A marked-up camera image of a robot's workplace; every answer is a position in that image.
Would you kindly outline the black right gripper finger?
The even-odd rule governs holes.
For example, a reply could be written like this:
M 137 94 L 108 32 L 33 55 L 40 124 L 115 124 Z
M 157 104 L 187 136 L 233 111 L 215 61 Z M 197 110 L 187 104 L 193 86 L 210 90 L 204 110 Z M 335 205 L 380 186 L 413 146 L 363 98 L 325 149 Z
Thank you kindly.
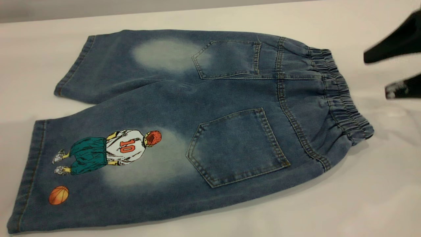
M 421 11 L 412 12 L 408 18 L 389 36 L 366 50 L 363 60 L 366 64 L 377 63 L 395 56 L 420 53 Z
M 421 98 L 421 75 L 386 85 L 385 98 Z

